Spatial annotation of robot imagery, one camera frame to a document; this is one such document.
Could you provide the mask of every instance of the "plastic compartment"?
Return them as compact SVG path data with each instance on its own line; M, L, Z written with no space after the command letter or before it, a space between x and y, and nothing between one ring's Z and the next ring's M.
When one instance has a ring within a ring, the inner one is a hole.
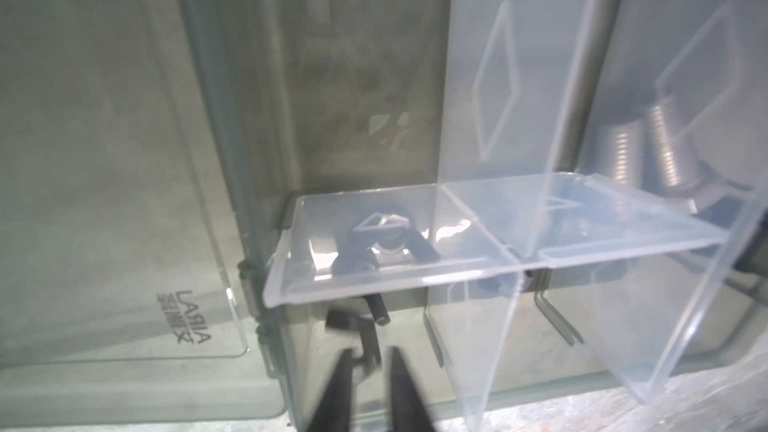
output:
M526 214L551 187L544 226ZM591 264L723 243L726 230L602 176L550 174L299 198L267 307ZM523 243L532 254L521 252Z
M558 174L599 3L452 0L438 183L300 198L264 303L430 286L476 430L522 272L555 268L554 306L652 398L766 205L768 61L744 50L768 28L753 0L623 0L578 173Z
M727 232L717 246L553 273L552 304L643 401L670 375L768 206L765 1L620 6L579 169Z
M550 198L553 181L558 181L552 172L584 61L594 2L452 0L438 184L300 198L270 266L264 303L464 281L542 263L537 247L551 208L559 204ZM497 191L495 197L475 203L483 194L477 188L488 186ZM587 220L593 208L581 209ZM513 225L489 221L512 209ZM384 228L407 230L411 226L390 223L404 215L414 230L429 230L426 240L434 254L427 255L432 257L417 259L403 244L396 250L385 246L386 253L376 254L375 241L363 237L370 232L352 232L356 240L370 243L358 247L357 266L334 272L338 256L333 255L349 255L343 249L349 248L350 231L376 220L376 214ZM616 248L625 256L635 253L632 246ZM583 260L600 260L599 253L586 252Z

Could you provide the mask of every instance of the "metal bracket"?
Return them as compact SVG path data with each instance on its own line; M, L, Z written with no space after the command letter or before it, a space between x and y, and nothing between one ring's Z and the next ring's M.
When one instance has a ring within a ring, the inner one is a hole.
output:
M442 355L442 349L440 348L440 342L437 340L437 334L435 334L435 329L432 328L432 322L430 322L429 320L429 312L427 312L427 307L424 307L424 313L422 314L422 319L424 320L424 329L427 330L427 337L429 338L429 343L432 345L432 351L435 352L437 365L439 365L440 368L443 368L446 365L446 361Z
M533 300L534 303L536 303L538 310L544 314L554 329L562 335L566 342L568 342L568 345L574 345L576 341L583 344L584 340L582 339L581 334L544 296L544 291L549 288L550 282L552 281L552 270L547 268L541 271L532 272L532 274L534 276Z

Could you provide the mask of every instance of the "black plastic part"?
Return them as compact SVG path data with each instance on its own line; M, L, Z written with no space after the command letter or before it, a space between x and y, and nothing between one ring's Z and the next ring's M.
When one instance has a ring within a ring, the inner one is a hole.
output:
M408 228L395 228L393 230L381 230L369 233L373 240L372 245L376 245L382 252L397 251L406 246L408 240Z
M734 224L734 219L739 215L739 210L741 210L743 205L744 200L737 197L725 196L711 207L708 207L697 217L718 227L730 228L730 226Z
M421 263L440 260L440 254L437 254L432 244L422 237L415 228L410 228L406 234L406 247L411 251L413 257Z
M764 248L768 248L768 212L763 214L763 219L757 224L757 230L750 242L744 247L744 252L736 260L734 269L739 272L768 277L768 268L760 260L760 251Z
M349 432L353 366L352 350L342 350L306 432Z
M389 414L393 432L435 432L402 352L390 348Z
M368 303L368 309L371 311L373 321L383 327L390 322L389 312L384 305L384 297L381 294L363 295L362 298Z
M424 314L422 315L422 320L424 321L424 329L427 331L427 337L429 338L429 343L432 345L432 351L435 352L435 359L437 359L437 365L440 366L440 368L443 368L446 365L446 359L442 354L442 349L440 348L440 342L437 340L437 334L435 334L435 329L432 328L432 323L429 321L429 315L427 314L426 308L424 308Z
M334 275L360 274L379 269L379 261L370 248L339 247L339 255L333 259Z
M326 328L337 331L357 332L362 342L362 355L354 359L354 366L360 369L356 382L365 380L375 369L382 365L382 353L379 349L379 337L373 321L362 318L354 312L331 309L326 316Z

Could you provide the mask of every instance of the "container wall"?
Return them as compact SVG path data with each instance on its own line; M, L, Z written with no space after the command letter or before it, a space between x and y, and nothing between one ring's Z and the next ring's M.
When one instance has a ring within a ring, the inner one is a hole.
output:
M539 176L515 207L520 255L542 226L594 3L452 0L439 178Z
M482 415L512 323L524 275L499 275L429 288L427 317L467 427Z
M190 5L189 15L199 14L206 23L207 34L195 41L198 57L215 57L219 67L201 61L198 73L208 89L211 123L240 222L249 224L243 230L250 239L246 248L253 249L248 255L265 262L277 243L285 197L296 187L291 135L276 84L280 75L270 62L270 29L258 0L205 1L207 9Z
M175 0L0 6L0 363L242 354L242 248ZM192 347L185 303L219 337Z
M449 1L252 0L293 189L436 180Z
M580 169L729 234L723 245L554 274L552 303L642 400L672 371L768 205L765 2L620 8Z

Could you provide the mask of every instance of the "clear plastic box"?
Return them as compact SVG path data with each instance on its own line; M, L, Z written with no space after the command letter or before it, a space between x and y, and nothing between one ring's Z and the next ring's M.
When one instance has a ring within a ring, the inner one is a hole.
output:
M438 183L298 198L264 303L429 286L476 430L523 271L551 268L552 305L650 400L768 205L760 3L622 0L561 173L602 3L452 0Z
M0 428L281 414L176 0L0 15Z

